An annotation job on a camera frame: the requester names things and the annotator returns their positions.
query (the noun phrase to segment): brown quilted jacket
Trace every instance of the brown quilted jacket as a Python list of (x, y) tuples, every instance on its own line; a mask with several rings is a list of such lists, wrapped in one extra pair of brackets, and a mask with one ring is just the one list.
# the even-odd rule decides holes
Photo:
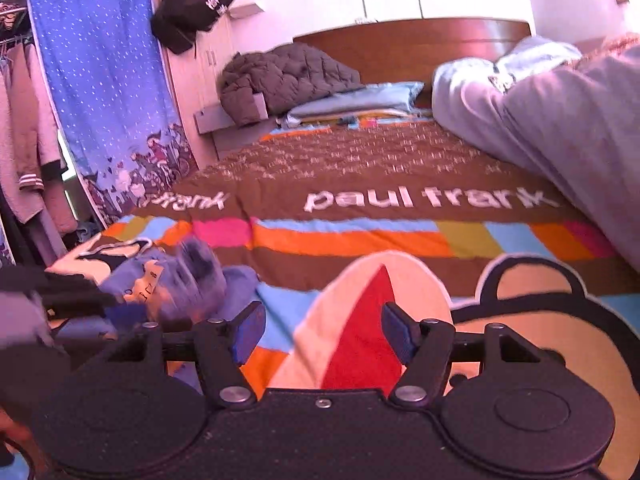
[(253, 94), (262, 93), (270, 116), (327, 97), (362, 88), (360, 74), (304, 43), (269, 52), (237, 54), (222, 73), (220, 103), (238, 126), (260, 121)]

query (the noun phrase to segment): screw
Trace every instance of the screw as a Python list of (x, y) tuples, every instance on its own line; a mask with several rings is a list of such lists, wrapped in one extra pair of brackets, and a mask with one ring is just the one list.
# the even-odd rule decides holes
[(240, 402), (251, 399), (251, 392), (244, 386), (227, 386), (220, 390), (220, 399), (225, 402), (239, 404)]
[(420, 386), (400, 386), (396, 397), (404, 402), (420, 402), (427, 397), (427, 392)]
[(330, 408), (331, 405), (332, 405), (332, 402), (329, 399), (318, 399), (318, 400), (316, 400), (316, 406), (318, 408), (321, 408), (322, 410)]

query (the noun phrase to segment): wooden headboard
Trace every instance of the wooden headboard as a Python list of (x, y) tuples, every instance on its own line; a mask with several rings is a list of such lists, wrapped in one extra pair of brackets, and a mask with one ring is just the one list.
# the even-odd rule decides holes
[(431, 103), (436, 67), (461, 57), (496, 61), (530, 36), (529, 24), (491, 18), (429, 18), (366, 23), (298, 36), (360, 72), (363, 83), (423, 81), (418, 105)]

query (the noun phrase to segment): striped cuff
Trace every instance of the striped cuff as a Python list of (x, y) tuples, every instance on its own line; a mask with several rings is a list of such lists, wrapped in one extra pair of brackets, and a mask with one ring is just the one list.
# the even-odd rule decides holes
[(44, 189), (42, 179), (35, 173), (25, 173), (18, 179), (19, 189)]

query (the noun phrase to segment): black tote bag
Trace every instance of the black tote bag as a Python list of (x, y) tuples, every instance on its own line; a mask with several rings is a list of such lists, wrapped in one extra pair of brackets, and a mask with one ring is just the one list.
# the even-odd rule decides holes
[(162, 0), (151, 18), (151, 31), (174, 54), (189, 50), (196, 31), (213, 28), (233, 0)]

